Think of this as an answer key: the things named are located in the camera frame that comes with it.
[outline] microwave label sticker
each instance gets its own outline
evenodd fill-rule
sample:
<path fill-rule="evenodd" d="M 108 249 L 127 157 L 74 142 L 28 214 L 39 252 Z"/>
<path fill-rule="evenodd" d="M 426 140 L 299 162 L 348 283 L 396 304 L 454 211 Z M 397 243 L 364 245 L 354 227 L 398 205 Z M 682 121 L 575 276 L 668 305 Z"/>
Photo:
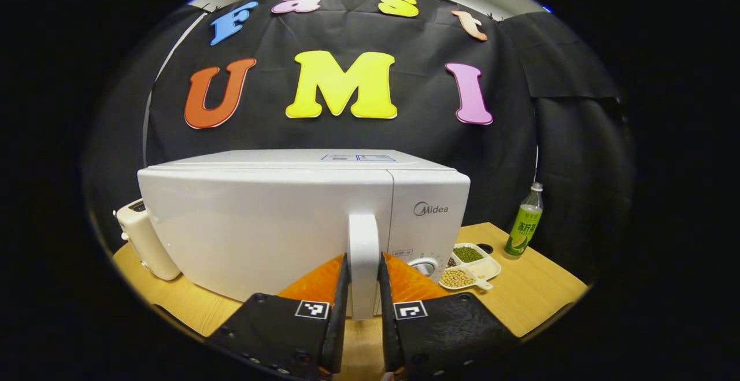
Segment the microwave label sticker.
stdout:
<path fill-rule="evenodd" d="M 358 161 L 396 161 L 388 156 L 378 156 L 378 155 L 357 155 Z"/>
<path fill-rule="evenodd" d="M 322 161 L 357 161 L 354 154 L 326 154 Z"/>

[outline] white divided dish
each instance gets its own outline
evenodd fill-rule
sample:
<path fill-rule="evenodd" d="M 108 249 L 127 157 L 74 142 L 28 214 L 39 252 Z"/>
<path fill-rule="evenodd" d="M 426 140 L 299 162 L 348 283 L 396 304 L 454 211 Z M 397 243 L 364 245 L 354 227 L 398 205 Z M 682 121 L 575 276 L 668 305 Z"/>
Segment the white divided dish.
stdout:
<path fill-rule="evenodd" d="M 462 290 L 464 288 L 468 288 L 472 286 L 478 286 L 479 288 L 482 288 L 484 290 L 491 290 L 492 288 L 494 288 L 492 284 L 487 283 L 484 279 L 476 278 L 476 276 L 474 276 L 473 273 L 468 269 L 468 267 L 465 267 L 465 265 L 456 265 L 454 267 L 447 268 L 447 270 L 462 270 L 463 272 L 465 272 L 465 275 L 468 276 L 468 278 L 475 280 L 473 283 L 468 284 L 467 286 L 460 286 L 460 287 L 447 286 L 447 284 L 442 283 L 442 281 L 440 280 L 439 285 L 448 290 Z"/>
<path fill-rule="evenodd" d="M 454 260 L 455 266 L 447 268 L 447 270 L 457 270 L 457 269 L 465 270 L 465 273 L 466 275 L 468 275 L 469 278 L 476 279 L 476 283 L 469 284 L 468 286 L 462 286 L 462 287 L 449 287 L 449 286 L 445 286 L 442 283 L 439 283 L 439 285 L 448 290 L 459 290 L 461 288 L 468 288 L 471 286 L 479 286 L 480 288 L 483 288 L 486 290 L 493 288 L 493 285 L 486 283 L 486 281 L 499 275 L 499 273 L 501 272 L 501 265 L 497 263 L 496 260 L 494 260 L 490 255 L 488 255 L 485 251 L 480 249 L 480 247 L 476 246 L 475 244 L 470 244 L 468 242 L 461 242 L 459 244 L 455 244 L 453 249 L 455 249 L 456 247 L 471 247 L 471 249 L 474 249 L 483 258 L 480 260 L 475 260 L 473 262 L 463 262 L 463 260 L 457 257 L 457 255 L 455 255 L 455 252 L 453 251 L 451 252 L 450 257 L 452 258 L 452 260 Z"/>

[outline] microwave control knob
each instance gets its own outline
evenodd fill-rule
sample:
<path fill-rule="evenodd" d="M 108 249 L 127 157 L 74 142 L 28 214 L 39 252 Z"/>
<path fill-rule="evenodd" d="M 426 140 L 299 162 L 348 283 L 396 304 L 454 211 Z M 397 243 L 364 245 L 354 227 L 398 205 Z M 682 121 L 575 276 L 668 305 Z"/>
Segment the microwave control knob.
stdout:
<path fill-rule="evenodd" d="M 409 265 L 425 276 L 431 276 L 436 269 L 436 261 L 431 258 L 419 258 L 417 260 L 409 261 Z"/>
<path fill-rule="evenodd" d="M 425 276 L 431 276 L 431 273 L 434 273 L 434 265 L 431 265 L 428 262 L 422 262 L 420 264 L 414 265 L 414 268 Z"/>

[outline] plastic bottle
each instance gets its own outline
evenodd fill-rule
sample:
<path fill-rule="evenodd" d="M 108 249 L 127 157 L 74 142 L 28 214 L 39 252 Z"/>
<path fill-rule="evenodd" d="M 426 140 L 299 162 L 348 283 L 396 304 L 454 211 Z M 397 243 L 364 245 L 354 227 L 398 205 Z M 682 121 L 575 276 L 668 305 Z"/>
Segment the plastic bottle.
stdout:
<path fill-rule="evenodd" d="M 532 183 L 532 191 L 520 204 L 516 220 L 509 232 L 509 239 L 504 248 L 504 257 L 518 260 L 532 240 L 534 231 L 542 217 L 542 183 Z"/>

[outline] letter m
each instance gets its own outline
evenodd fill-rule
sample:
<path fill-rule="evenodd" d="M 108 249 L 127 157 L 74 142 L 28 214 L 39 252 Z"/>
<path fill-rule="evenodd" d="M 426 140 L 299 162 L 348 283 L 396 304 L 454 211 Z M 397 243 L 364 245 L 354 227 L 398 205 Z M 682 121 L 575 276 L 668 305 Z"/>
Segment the letter m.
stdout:
<path fill-rule="evenodd" d="M 395 61 L 385 53 L 360 54 L 344 72 L 328 51 L 305 51 L 295 56 L 301 63 L 301 75 L 293 104 L 285 109 L 288 118 L 314 118 L 322 107 L 316 102 L 316 89 L 323 95 L 333 115 L 340 115 L 357 92 L 357 102 L 350 110 L 358 118 L 396 118 L 398 110 L 391 104 L 389 68 Z"/>

